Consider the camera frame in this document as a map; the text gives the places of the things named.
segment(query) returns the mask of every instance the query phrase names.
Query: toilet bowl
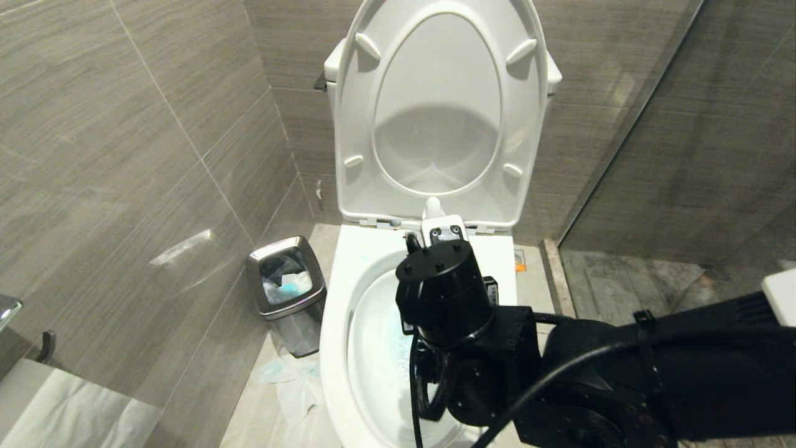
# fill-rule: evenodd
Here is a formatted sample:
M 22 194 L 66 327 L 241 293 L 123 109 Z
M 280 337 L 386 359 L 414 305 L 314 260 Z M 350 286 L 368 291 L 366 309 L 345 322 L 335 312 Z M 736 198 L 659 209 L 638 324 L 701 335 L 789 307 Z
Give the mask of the toilet bowl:
M 517 303 L 511 227 L 560 73 L 528 0 L 365 1 L 326 62 L 338 237 L 323 316 L 321 381 L 345 448 L 415 446 L 411 337 L 395 268 L 431 197 L 461 215 L 501 305 Z M 447 412 L 426 447 L 469 446 Z

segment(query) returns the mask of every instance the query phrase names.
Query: tissue paper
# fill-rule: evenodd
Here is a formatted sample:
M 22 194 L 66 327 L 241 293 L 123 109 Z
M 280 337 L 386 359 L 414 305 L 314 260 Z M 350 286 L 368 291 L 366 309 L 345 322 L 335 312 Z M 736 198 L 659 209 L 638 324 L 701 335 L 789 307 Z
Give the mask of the tissue paper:
M 0 382 L 0 448 L 135 448 L 162 410 L 65 371 L 19 360 Z
M 298 425 L 312 406 L 323 404 L 317 359 L 296 359 L 282 348 L 278 359 L 260 368 L 259 381 L 276 384 L 279 409 L 289 428 Z

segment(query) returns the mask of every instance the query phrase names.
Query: black cable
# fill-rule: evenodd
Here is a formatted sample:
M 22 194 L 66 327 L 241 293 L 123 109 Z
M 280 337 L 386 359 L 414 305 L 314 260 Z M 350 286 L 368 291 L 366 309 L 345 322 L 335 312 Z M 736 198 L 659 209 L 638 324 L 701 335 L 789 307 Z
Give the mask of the black cable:
M 417 448 L 423 448 L 423 436 L 420 435 L 420 416 L 419 410 L 417 407 L 419 403 L 417 400 L 420 399 L 419 396 L 415 393 L 416 390 L 416 382 L 415 382 L 415 372 L 413 370 L 416 367 L 416 353 L 417 353 L 417 327 L 415 327 L 415 334 L 412 336 L 412 346 L 409 348 L 409 401 L 412 402 L 412 428 L 415 430 L 415 446 Z
M 537 324 L 553 324 L 553 325 L 558 325 L 564 322 L 572 322 L 577 320 L 569 316 L 563 316 L 561 314 L 550 314 L 548 312 L 535 312 L 533 314 L 533 319 L 537 322 Z
M 734 340 L 735 342 L 743 343 L 757 339 L 778 340 L 787 333 L 790 334 L 790 344 L 792 345 L 794 343 L 794 336 L 796 336 L 796 329 L 789 327 L 734 329 L 722 328 L 713 330 L 702 329 L 687 332 L 675 332 L 665 336 L 650 338 L 650 343 L 653 346 L 671 345 L 681 342 L 705 344 L 716 342 L 717 340 Z M 541 379 L 539 379 L 539 381 L 525 390 L 520 398 L 517 399 L 517 401 L 514 402 L 514 404 L 512 404 L 506 412 L 498 417 L 495 423 L 493 423 L 492 426 L 490 426 L 489 429 L 487 429 L 486 432 L 478 438 L 475 444 L 473 444 L 472 448 L 486 448 L 486 446 L 489 445 L 490 442 L 492 442 L 494 438 L 498 436 L 498 434 L 500 434 L 503 428 L 505 428 L 509 422 L 514 420 L 517 413 L 527 402 L 537 398 L 545 388 L 556 382 L 562 375 L 569 373 L 572 369 L 581 367 L 584 364 L 588 364 L 599 358 L 603 358 L 608 355 L 615 355 L 621 352 L 629 352 L 637 348 L 638 341 L 636 340 L 627 340 L 613 344 L 607 344 L 572 358 L 571 360 L 549 371 Z

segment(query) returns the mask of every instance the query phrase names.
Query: gray tile wall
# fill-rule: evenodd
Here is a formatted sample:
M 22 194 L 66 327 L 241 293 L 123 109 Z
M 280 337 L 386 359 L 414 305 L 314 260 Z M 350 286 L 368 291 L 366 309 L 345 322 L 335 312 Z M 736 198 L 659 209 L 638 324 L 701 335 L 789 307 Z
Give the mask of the gray tile wall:
M 564 247 L 717 264 L 793 203 L 794 16 L 706 3 Z
M 536 0 L 548 48 L 564 73 L 540 143 L 515 239 L 558 238 L 628 114 L 679 43 L 693 0 Z M 322 92 L 312 84 L 345 37 L 361 0 L 244 0 L 255 41 L 274 86 L 299 173 L 318 222 L 339 223 L 334 196 L 334 133 Z
M 151 446 L 218 446 L 266 332 L 241 275 L 309 236 L 237 0 L 0 0 L 0 377 L 53 365 L 165 407 Z

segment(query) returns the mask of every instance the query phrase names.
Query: toilet seat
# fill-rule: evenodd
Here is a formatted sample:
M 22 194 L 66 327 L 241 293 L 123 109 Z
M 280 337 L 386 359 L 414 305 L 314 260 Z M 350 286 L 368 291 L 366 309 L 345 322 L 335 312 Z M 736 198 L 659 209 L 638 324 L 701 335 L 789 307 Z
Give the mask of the toilet seat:
M 367 0 L 339 51 L 332 103 L 346 219 L 418 218 L 433 195 L 468 225 L 519 220 L 548 85 L 529 0 Z
M 470 243 L 481 266 L 482 274 L 497 280 L 501 304 L 516 305 L 517 283 L 514 276 L 511 236 L 474 235 L 470 237 Z M 390 275 L 404 259 L 405 254 L 406 242 L 403 231 L 354 225 L 341 227 L 334 255 L 332 281 L 323 314 L 320 365 L 326 405 L 330 410 L 330 418 L 340 442 L 345 448 L 414 446 L 411 419 L 407 421 L 405 419 L 407 415 L 400 409 L 400 406 L 408 406 L 408 403 L 393 400 L 400 393 L 396 394 L 394 391 L 388 393 L 381 389 L 374 391 L 368 389 L 371 387 L 370 384 L 361 382 L 363 377 L 369 376 L 379 367 L 400 368 L 400 361 L 396 359 L 394 364 L 385 366 L 362 365 L 366 364 L 361 362 L 362 352 L 372 350 L 373 347 L 352 347 L 352 344 L 367 341 L 353 334 L 357 331 L 355 325 L 359 323 L 358 321 L 369 318 L 357 315 L 362 301 L 369 299 L 366 294 L 368 289 L 379 279 L 384 280 L 385 275 Z M 383 300 L 394 304 L 395 291 Z M 400 321 L 397 318 L 391 325 L 395 331 L 400 331 Z M 394 384 L 393 387 L 400 388 L 408 394 L 408 375 L 403 384 Z M 367 399 L 363 399 L 363 395 L 376 400 L 370 400 L 369 403 Z M 398 415 L 400 415 L 399 421 L 390 420 Z M 401 428 L 408 428 L 406 434 L 408 439 L 394 437 L 396 431 L 400 431 Z M 432 448 L 434 445 L 426 443 L 425 446 Z

